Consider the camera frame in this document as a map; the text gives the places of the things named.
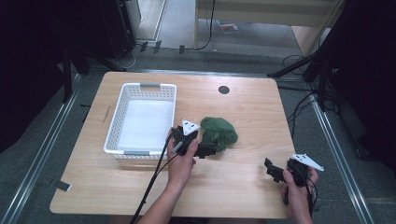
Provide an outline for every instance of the floor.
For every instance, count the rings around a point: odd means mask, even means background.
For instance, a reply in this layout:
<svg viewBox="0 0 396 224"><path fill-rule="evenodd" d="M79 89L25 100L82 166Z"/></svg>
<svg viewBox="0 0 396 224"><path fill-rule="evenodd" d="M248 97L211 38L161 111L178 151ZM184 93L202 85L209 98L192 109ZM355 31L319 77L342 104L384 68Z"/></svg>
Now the floor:
<svg viewBox="0 0 396 224"><path fill-rule="evenodd" d="M239 32L224 34L218 22L213 23L213 36L207 47L201 52L178 55L179 45L186 48L193 46L193 0L167 0L163 9L162 22L157 31L151 32L151 46L156 40L162 41L162 51L154 55L148 50L134 52L130 57L119 61L131 65L128 71L143 69L189 70L206 72L268 74L285 65L293 63L301 55L292 30L288 26L237 22ZM208 39L207 21L200 20L199 46ZM64 126L56 133L58 138L53 143L52 152L47 155L48 162L43 166L35 187L28 189L30 198L24 206L21 218L15 223L106 223L105 216L55 215L49 211L52 180L61 178L67 158L77 141L79 130L83 125L95 90L100 84L106 69L100 65L92 66L90 76L85 76L79 83L83 86L77 92L76 101L69 115L64 118ZM285 80L279 86L306 88L306 83L299 80ZM289 115L297 103L306 95L301 91L279 90L285 114ZM0 154L0 214L6 213L15 193L20 190L20 183L28 173L30 163L46 141L46 133L52 122L57 119L61 109L62 92L58 92L48 106L32 122L12 150ZM299 115L296 122L296 136L293 143L297 152L309 152L314 158L320 158L325 172L320 174L319 200L314 213L317 223L393 223L396 220L396 181L390 169L378 161L362 161L354 152L354 145L341 118L331 111L320 113L314 106L308 106ZM268 220L267 223L289 223L287 220Z"/></svg>

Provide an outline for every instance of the green cloth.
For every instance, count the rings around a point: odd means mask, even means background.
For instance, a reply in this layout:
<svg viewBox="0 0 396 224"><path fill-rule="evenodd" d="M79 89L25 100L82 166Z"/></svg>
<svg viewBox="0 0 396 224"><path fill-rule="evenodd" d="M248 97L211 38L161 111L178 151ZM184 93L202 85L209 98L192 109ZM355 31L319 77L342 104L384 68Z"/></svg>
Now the green cloth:
<svg viewBox="0 0 396 224"><path fill-rule="evenodd" d="M238 140L233 125L222 118L204 118L201 120L201 127L204 130L202 142L217 144L216 152L226 149L226 146Z"/></svg>

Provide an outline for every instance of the human hand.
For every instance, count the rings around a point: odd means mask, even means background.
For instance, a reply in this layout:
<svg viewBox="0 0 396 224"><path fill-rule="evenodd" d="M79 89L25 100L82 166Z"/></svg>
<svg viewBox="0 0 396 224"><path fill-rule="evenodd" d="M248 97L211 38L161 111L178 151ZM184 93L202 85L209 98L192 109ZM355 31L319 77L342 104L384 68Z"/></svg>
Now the human hand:
<svg viewBox="0 0 396 224"><path fill-rule="evenodd" d="M318 173L312 168L308 167L311 174L310 179L314 184L318 181ZM294 183L293 176L290 171L284 170L283 177L285 178L286 186L282 190L283 197L289 197L289 204L287 205L288 216L294 224L313 223L311 215L309 214L309 205L307 200L308 192L306 188L299 188ZM309 190L312 194L312 188L308 183Z"/></svg>
<svg viewBox="0 0 396 224"><path fill-rule="evenodd" d="M168 184L166 187L183 190L190 179L192 167L196 163L193 156L198 149L198 140L195 138L191 141L184 156L177 156L176 152L172 152L174 147L175 143L170 138L167 146L167 158L171 161L168 163Z"/></svg>

